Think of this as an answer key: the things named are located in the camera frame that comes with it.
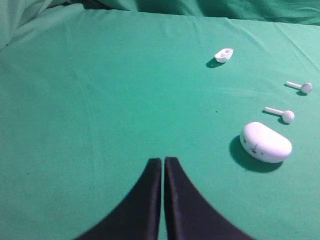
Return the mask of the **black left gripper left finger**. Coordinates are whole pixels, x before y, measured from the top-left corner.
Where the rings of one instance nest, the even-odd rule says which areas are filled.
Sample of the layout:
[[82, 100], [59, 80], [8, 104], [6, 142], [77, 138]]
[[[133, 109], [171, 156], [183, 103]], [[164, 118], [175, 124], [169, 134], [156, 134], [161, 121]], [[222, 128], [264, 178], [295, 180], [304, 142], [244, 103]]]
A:
[[162, 161], [151, 158], [124, 199], [78, 240], [157, 240], [162, 201]]

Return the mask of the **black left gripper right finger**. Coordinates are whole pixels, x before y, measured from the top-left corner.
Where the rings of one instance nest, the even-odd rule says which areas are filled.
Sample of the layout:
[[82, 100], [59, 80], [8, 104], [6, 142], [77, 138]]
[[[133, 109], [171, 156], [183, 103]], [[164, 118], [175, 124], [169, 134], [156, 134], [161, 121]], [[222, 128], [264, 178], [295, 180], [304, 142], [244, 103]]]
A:
[[176, 157], [164, 161], [164, 213], [169, 240], [251, 240], [201, 195]]

